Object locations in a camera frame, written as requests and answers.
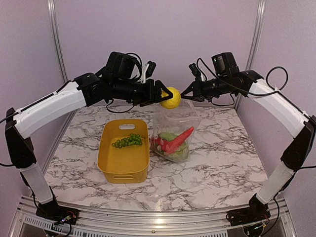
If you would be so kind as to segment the clear zip top bag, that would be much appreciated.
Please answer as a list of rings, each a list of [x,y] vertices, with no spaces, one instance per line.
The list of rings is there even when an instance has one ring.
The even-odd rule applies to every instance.
[[[182,100],[175,109],[155,105],[152,151],[175,163],[186,162],[189,159],[190,142],[200,122],[201,117],[189,100]]]

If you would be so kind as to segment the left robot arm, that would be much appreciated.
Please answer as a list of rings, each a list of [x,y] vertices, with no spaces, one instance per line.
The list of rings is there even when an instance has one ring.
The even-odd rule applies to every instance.
[[[7,111],[5,139],[12,165],[22,173],[42,210],[52,220],[62,216],[43,173],[37,165],[30,136],[51,121],[102,100],[120,99],[141,107],[171,99],[173,94],[159,80],[132,79],[122,73],[87,73],[60,89],[18,110]]]

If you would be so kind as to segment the green toy cabbage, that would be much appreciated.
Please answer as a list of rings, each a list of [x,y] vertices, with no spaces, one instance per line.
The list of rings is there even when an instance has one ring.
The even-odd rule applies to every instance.
[[[176,134],[169,132],[161,132],[159,136],[160,138],[167,140],[168,142],[172,141],[174,138],[177,137]],[[156,150],[156,148],[155,151],[159,155],[164,156],[165,158],[173,162],[184,162],[189,157],[189,145],[186,141],[180,146],[180,148],[176,152],[171,154],[167,154],[166,152],[159,152],[158,150]]]

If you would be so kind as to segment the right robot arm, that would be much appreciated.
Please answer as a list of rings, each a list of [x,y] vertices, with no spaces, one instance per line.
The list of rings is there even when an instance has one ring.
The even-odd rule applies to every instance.
[[[203,102],[223,94],[240,93],[264,107],[293,137],[292,143],[282,154],[280,164],[260,191],[250,199],[250,206],[245,209],[246,219],[255,221],[264,213],[263,205],[283,191],[295,173],[304,168],[303,163],[316,136],[316,118],[298,108],[279,89],[272,87],[268,78],[263,78],[253,70],[241,72],[237,66],[218,69],[213,73],[215,78],[207,80],[196,64],[191,64],[190,69],[195,81],[181,93],[180,98]]]

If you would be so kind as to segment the green toy grapes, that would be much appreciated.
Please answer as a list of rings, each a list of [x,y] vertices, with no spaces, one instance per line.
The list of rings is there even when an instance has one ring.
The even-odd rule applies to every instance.
[[[143,144],[143,137],[139,134],[130,134],[127,137],[123,137],[121,139],[115,139],[112,143],[112,147],[117,149],[122,149],[125,147],[131,147],[131,146],[142,146]]]

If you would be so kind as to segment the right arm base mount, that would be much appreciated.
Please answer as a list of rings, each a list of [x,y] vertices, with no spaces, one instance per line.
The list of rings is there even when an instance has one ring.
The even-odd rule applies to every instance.
[[[249,203],[249,207],[230,210],[227,212],[226,219],[231,226],[245,225],[261,220],[268,220],[271,217],[267,204],[263,204],[254,195]]]

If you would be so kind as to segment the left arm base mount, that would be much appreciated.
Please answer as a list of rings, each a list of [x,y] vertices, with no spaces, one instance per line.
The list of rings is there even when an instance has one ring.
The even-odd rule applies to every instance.
[[[59,205],[56,198],[45,204],[36,203],[36,215],[48,220],[52,220],[56,225],[67,223],[75,225],[78,219],[79,210],[71,207]]]

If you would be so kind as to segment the orange toy carrot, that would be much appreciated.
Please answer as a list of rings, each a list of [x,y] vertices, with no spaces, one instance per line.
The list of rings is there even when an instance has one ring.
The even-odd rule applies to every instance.
[[[186,141],[187,138],[190,137],[190,135],[193,133],[194,127],[190,127],[180,135],[178,135],[176,138],[174,138],[172,141],[168,142],[165,146],[165,152],[167,154],[171,154],[176,152],[180,146]]]

